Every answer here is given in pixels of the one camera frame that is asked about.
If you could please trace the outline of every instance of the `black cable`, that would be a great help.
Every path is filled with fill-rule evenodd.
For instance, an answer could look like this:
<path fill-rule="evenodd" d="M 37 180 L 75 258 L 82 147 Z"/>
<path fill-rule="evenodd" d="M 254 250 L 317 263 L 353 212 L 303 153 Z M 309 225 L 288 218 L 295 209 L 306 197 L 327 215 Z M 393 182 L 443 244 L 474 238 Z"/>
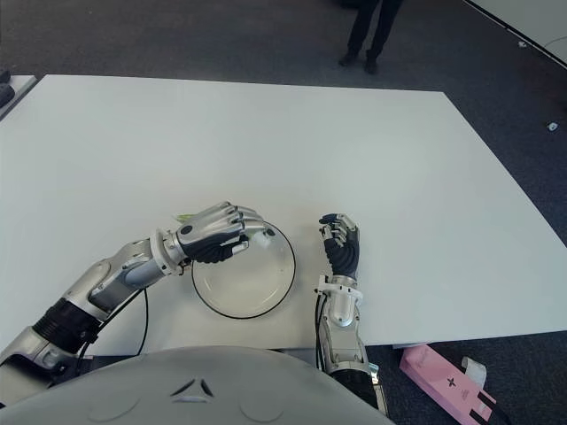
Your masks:
<path fill-rule="evenodd" d="M 144 301 L 145 301 L 145 325 L 144 325 L 144 337 L 142 338 L 142 342 L 140 343 L 140 348 L 138 348 L 138 352 L 136 356 L 139 356 L 144 348 L 145 338 L 148 335 L 148 322 L 150 321 L 150 307 L 148 303 L 148 292 L 144 289 Z"/>
<path fill-rule="evenodd" d="M 106 327 L 106 325 L 108 325 L 122 310 L 124 310 L 128 304 L 130 304 L 132 301 L 134 301 L 134 299 L 138 295 L 140 295 L 142 293 L 142 291 L 144 291 L 144 290 L 139 290 L 138 292 L 136 292 L 125 303 L 123 303 L 114 313 L 112 313 L 110 316 L 108 316 L 108 319 L 106 319 L 106 321 L 102 325 L 100 325 L 100 327 L 98 328 L 97 333 L 100 333 L 100 331 L 103 330 Z M 90 343 L 85 343 L 85 345 L 81 349 L 81 353 L 79 354 L 79 357 L 77 358 L 77 362 L 75 363 L 75 368 L 74 368 L 74 375 L 75 376 L 79 376 L 81 374 L 82 358 L 84 357 L 85 352 L 87 352 L 89 345 L 90 345 Z"/>
<path fill-rule="evenodd" d="M 321 294 L 317 296 L 317 302 L 315 303 L 315 367 L 319 368 L 319 353 L 320 353 L 320 341 L 319 341 L 319 326 L 317 323 L 317 316 L 319 313 L 319 304 L 321 303 Z"/>
<path fill-rule="evenodd" d="M 322 347 L 321 347 L 321 339 L 319 337 L 319 327 L 321 326 L 321 318 L 322 318 L 322 313 L 323 310 L 325 308 L 325 304 L 327 304 L 327 294 L 322 294 L 324 296 L 324 299 L 322 301 L 321 304 L 321 309 L 319 310 L 319 315 L 317 317 L 317 309 L 315 308 L 315 332 L 317 333 L 316 335 L 316 342 L 315 342 L 315 349 L 316 349 L 316 353 L 315 355 L 317 356 L 317 366 L 319 367 L 319 364 L 321 364 L 321 370 L 323 370 L 324 368 L 324 358 L 322 355 Z"/>

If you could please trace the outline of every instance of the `clear glass plate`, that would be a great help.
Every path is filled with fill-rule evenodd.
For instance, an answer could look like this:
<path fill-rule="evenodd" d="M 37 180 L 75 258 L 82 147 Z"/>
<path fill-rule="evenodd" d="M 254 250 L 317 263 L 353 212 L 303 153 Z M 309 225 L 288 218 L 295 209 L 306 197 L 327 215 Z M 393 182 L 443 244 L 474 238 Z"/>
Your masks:
<path fill-rule="evenodd" d="M 266 224 L 274 235 L 254 236 L 246 251 L 222 263 L 193 263 L 195 289 L 217 313 L 233 319 L 257 317 L 280 304 L 290 290 L 293 249 L 278 228 Z"/>

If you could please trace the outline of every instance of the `white table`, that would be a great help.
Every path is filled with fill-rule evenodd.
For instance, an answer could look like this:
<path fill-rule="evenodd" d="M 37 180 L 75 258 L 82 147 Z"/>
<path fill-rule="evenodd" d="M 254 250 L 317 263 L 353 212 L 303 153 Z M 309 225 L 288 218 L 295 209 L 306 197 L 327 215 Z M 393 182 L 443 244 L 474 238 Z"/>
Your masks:
<path fill-rule="evenodd" d="M 361 227 L 367 344 L 567 328 L 565 246 L 442 93 L 48 76 L 0 141 L 2 347 L 94 261 L 224 199 L 290 238 L 290 294 L 236 321 L 188 274 L 167 278 L 149 290 L 147 351 L 313 346 L 329 212 Z M 132 353 L 143 311 L 93 352 Z"/>

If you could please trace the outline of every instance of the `robotic hand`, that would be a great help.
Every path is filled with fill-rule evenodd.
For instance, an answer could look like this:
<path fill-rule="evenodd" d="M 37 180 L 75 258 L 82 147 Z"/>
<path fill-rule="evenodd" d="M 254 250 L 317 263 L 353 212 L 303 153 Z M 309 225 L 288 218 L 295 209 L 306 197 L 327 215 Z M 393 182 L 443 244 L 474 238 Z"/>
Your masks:
<path fill-rule="evenodd" d="M 320 232 L 333 274 L 356 279 L 358 228 L 345 214 L 327 214 L 319 222 L 323 224 Z"/>
<path fill-rule="evenodd" d="M 333 276 L 321 276 L 317 288 L 317 361 L 327 374 L 377 408 L 366 349 L 358 335 L 359 229 L 345 214 L 327 214 L 319 222 Z"/>
<path fill-rule="evenodd" d="M 9 369 L 11 377 L 0 382 L 0 403 L 14 403 L 49 386 L 54 375 L 75 363 L 81 347 L 97 339 L 113 312 L 140 290 L 168 274 L 183 274 L 191 261 L 229 259 L 248 247 L 249 236 L 264 230 L 254 210 L 223 202 L 191 216 L 174 233 L 158 229 L 98 261 L 0 353 L 0 375 Z M 21 382 L 29 389 L 16 393 L 10 388 Z"/>
<path fill-rule="evenodd" d="M 265 229 L 254 210 L 224 202 L 189 218 L 176 235 L 187 259 L 216 263 L 248 248 L 249 235 Z"/>

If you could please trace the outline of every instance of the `person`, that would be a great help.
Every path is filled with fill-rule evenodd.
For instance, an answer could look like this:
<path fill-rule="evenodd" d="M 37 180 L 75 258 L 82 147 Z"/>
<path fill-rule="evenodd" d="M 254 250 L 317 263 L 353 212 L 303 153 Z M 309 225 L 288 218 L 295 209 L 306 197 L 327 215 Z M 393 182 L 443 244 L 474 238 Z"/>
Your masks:
<path fill-rule="evenodd" d="M 370 21 L 374 10 L 380 0 L 362 0 L 354 21 L 350 38 L 348 39 L 348 52 L 338 61 L 342 66 L 352 65 L 358 58 L 362 43 L 369 33 Z M 370 49 L 366 50 L 366 64 L 364 70 L 367 73 L 376 73 L 378 70 L 377 58 L 382 53 L 384 44 L 392 30 L 393 21 L 400 10 L 403 0 L 382 0 L 378 26 L 372 40 Z"/>

